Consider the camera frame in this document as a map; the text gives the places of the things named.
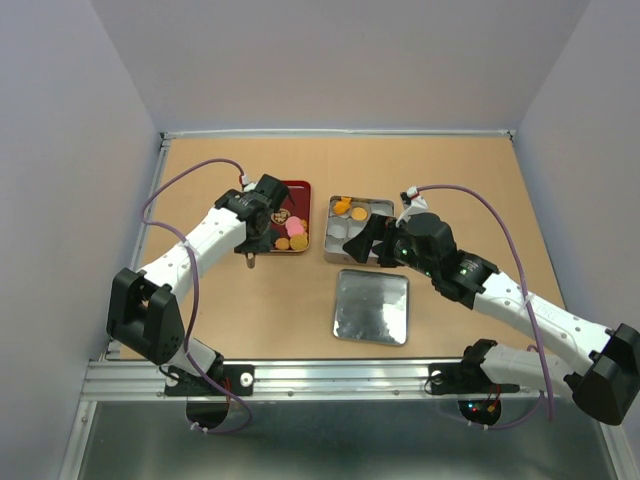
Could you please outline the orange cat-shaped cookie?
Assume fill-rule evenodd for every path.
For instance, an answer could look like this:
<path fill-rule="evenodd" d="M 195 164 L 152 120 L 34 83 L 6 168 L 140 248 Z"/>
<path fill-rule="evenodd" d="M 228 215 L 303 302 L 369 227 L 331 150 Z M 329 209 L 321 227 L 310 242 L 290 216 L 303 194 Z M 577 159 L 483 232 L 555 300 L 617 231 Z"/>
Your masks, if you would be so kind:
<path fill-rule="evenodd" d="M 350 197 L 341 197 L 332 207 L 332 212 L 337 215 L 344 215 L 351 209 L 352 199 Z"/>

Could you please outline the silver metal tongs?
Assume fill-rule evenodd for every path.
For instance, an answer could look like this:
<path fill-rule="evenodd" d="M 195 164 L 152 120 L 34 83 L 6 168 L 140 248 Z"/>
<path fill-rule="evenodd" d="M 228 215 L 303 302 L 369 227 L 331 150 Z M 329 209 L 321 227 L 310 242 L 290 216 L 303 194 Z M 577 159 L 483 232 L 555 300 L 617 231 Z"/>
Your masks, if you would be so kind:
<path fill-rule="evenodd" d="M 245 254 L 246 265 L 249 269 L 254 269 L 256 264 L 256 255 L 254 253 Z"/>

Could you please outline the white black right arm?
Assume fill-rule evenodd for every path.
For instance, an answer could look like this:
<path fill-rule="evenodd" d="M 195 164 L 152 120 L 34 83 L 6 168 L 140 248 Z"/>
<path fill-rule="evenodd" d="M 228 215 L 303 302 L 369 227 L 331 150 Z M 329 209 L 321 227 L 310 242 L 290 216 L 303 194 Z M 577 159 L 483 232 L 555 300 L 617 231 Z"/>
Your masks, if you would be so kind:
<path fill-rule="evenodd" d="M 405 266 L 427 277 L 444 298 L 499 320 L 533 340 L 532 351 L 480 339 L 462 358 L 435 368 L 432 395 L 528 387 L 570 398 L 591 418 L 622 423 L 639 394 L 639 333 L 589 322 L 528 292 L 493 263 L 457 247 L 450 226 L 433 213 L 406 220 L 372 215 L 343 250 L 358 263 Z"/>

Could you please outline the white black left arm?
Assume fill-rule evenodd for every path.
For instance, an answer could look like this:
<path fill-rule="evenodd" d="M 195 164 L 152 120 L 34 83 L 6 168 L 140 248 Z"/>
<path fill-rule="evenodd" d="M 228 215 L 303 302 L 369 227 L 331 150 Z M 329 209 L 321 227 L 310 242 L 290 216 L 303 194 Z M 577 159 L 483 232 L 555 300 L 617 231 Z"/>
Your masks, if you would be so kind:
<path fill-rule="evenodd" d="M 226 254 L 244 256 L 253 268 L 257 255 L 272 249 L 271 217 L 288 195 L 270 175 L 231 189 L 190 233 L 176 231 L 177 243 L 162 256 L 138 271 L 122 269 L 112 282 L 108 335 L 158 366 L 170 388 L 251 395 L 253 367 L 226 369 L 222 354 L 194 338 L 195 322 L 183 321 L 180 304 L 187 295 L 200 297 L 200 279 Z"/>

